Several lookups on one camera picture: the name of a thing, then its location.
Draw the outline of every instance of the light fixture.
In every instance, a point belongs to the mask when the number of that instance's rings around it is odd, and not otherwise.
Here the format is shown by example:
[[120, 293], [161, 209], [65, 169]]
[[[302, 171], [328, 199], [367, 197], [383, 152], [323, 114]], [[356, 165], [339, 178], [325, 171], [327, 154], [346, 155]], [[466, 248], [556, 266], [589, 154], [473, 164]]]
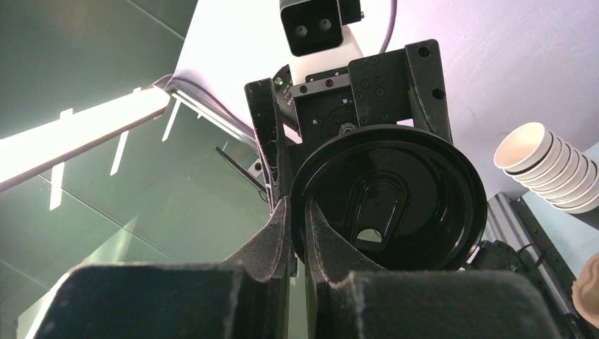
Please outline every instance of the light fixture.
[[174, 107], [172, 108], [172, 112], [170, 114], [170, 118], [167, 123], [167, 129], [165, 129], [165, 135], [162, 136], [162, 142], [165, 142], [168, 139], [170, 130], [172, 129], [172, 125], [174, 124], [174, 119], [177, 117], [177, 112], [179, 111], [179, 107], [181, 107], [181, 100], [177, 99], [177, 101], [174, 103]]
[[[73, 115], [73, 109], [69, 108], [60, 112], [60, 119], [67, 119]], [[62, 203], [62, 177], [64, 176], [64, 162], [52, 168], [50, 179], [50, 210], [54, 210]]]
[[[141, 87], [137, 87], [133, 90], [133, 93], [137, 93], [141, 90]], [[119, 171], [119, 166], [121, 164], [121, 159], [123, 158], [123, 152], [125, 151], [125, 144], [127, 144], [127, 137], [129, 136], [129, 131], [125, 131], [121, 133], [119, 137], [119, 145], [117, 145], [117, 154], [114, 155], [114, 161], [112, 162], [112, 167], [110, 168], [110, 176], [115, 175]]]
[[3, 139], [0, 191], [162, 114], [169, 99], [154, 87]]

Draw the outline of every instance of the black plastic lid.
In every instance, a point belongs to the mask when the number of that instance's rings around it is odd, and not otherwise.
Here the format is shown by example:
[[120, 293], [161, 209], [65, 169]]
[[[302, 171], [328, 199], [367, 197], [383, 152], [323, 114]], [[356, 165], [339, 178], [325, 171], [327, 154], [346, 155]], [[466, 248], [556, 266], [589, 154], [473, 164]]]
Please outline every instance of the black plastic lid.
[[[292, 191], [292, 241], [305, 251], [305, 205], [389, 270], [457, 270], [485, 230], [487, 199], [470, 161], [443, 139], [377, 125], [331, 139], [306, 160]], [[358, 239], [363, 230], [379, 242]]]

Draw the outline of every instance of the glass wall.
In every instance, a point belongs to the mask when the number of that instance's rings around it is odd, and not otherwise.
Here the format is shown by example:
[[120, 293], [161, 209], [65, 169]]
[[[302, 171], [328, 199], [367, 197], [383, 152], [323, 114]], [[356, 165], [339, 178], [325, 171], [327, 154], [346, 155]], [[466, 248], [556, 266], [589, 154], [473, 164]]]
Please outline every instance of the glass wall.
[[[172, 73], [196, 2], [0, 1], [0, 139]], [[218, 262], [263, 227], [267, 204], [215, 147], [244, 167], [256, 153], [184, 105], [163, 141], [170, 114], [128, 133], [117, 171], [121, 137], [66, 161], [52, 209], [51, 170], [0, 192], [0, 338], [24, 338], [74, 266]], [[306, 338], [303, 275], [290, 338]]]

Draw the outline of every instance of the cable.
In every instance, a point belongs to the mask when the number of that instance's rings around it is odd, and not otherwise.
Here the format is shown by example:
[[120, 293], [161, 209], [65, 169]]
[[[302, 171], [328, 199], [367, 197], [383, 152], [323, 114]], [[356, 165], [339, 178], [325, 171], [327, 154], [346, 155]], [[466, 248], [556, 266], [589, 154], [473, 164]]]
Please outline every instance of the cable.
[[385, 35], [385, 40], [383, 41], [383, 46], [381, 47], [380, 53], [387, 52], [387, 47], [389, 47], [389, 43], [391, 42], [391, 37], [393, 36], [393, 30], [395, 29], [395, 20], [397, 19], [397, 0], [391, 0], [391, 16], [389, 17], [389, 25], [387, 26], [387, 34]]

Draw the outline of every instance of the white paper cup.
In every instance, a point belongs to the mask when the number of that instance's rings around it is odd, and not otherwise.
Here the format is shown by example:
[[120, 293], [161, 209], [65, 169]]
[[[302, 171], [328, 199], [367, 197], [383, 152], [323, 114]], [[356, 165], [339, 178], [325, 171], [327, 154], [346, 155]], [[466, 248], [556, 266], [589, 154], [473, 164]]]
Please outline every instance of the white paper cup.
[[543, 173], [548, 171], [548, 169], [557, 161], [557, 158], [559, 157], [559, 152], [561, 150], [562, 142], [558, 138], [554, 137], [553, 141], [551, 142], [549, 152], [541, 160], [541, 162], [537, 163], [536, 165], [532, 166], [524, 172], [510, 173], [504, 169], [504, 173], [508, 177], [513, 177], [518, 182], [521, 182], [523, 180], [531, 180], [536, 177], [539, 177]]
[[561, 173], [566, 165], [568, 164], [568, 160], [570, 159], [571, 149], [568, 143], [562, 142], [562, 149], [559, 151], [559, 155], [557, 160], [549, 167], [549, 169], [541, 174], [538, 177], [532, 178], [530, 180], [521, 181], [522, 185], [527, 189], [532, 189], [533, 187], [540, 186], [550, 182], [553, 178], [557, 177], [559, 173]]
[[579, 155], [579, 163], [576, 166], [575, 173], [566, 180], [562, 185], [550, 190], [539, 192], [539, 195], [546, 199], [557, 198], [566, 195], [568, 192], [574, 190], [578, 184], [582, 182], [586, 172], [588, 171], [588, 161], [586, 157], [582, 156], [578, 150], [574, 150]]
[[561, 196], [546, 198], [545, 200], [547, 200], [551, 204], [566, 203], [568, 201], [572, 201], [575, 198], [579, 197], [587, 189], [589, 189], [591, 187], [591, 185], [595, 181], [595, 178], [598, 175], [597, 165], [594, 162], [592, 162], [591, 160], [588, 160], [584, 155], [583, 155], [583, 157], [585, 158], [585, 160], [587, 160], [588, 168], [586, 170], [586, 173], [584, 174], [582, 181], [578, 185], [576, 185], [571, 191], [568, 191]]
[[597, 175], [597, 172], [595, 171], [595, 178], [593, 180], [593, 183], [591, 184], [591, 187], [586, 189], [586, 191], [584, 191], [582, 194], [579, 194], [579, 196], [577, 196], [576, 198], [574, 198], [572, 200], [568, 200], [563, 203], [552, 203], [552, 205], [555, 206], [555, 208], [557, 208], [558, 210], [564, 210], [568, 213], [572, 213], [571, 211], [573, 209], [578, 209], [578, 208], [582, 208], [583, 206], [587, 206], [587, 203], [590, 202], [591, 199], [594, 199], [595, 196], [598, 194], [599, 194], [599, 176]]
[[588, 212], [590, 210], [594, 210], [595, 208], [599, 207], [599, 191], [589, 201], [583, 203], [582, 205], [576, 206], [576, 207], [560, 208], [560, 207], [558, 207], [556, 205], [553, 205], [553, 206], [555, 208], [557, 208], [558, 210], [563, 210], [564, 212], [568, 212], [570, 214], [586, 213], [586, 212]]
[[576, 168], [579, 166], [580, 156], [576, 152], [576, 150], [570, 149], [570, 158], [568, 159], [568, 163], [564, 170], [562, 170], [555, 178], [549, 180], [548, 182], [531, 187], [530, 189], [535, 191], [536, 193], [542, 194], [546, 191], [551, 191], [552, 189], [556, 189], [563, 185], [563, 183], [567, 182], [572, 178], [574, 173], [576, 172]]
[[495, 166], [507, 172], [521, 172], [539, 162], [549, 151], [553, 136], [538, 122], [513, 130], [495, 151]]

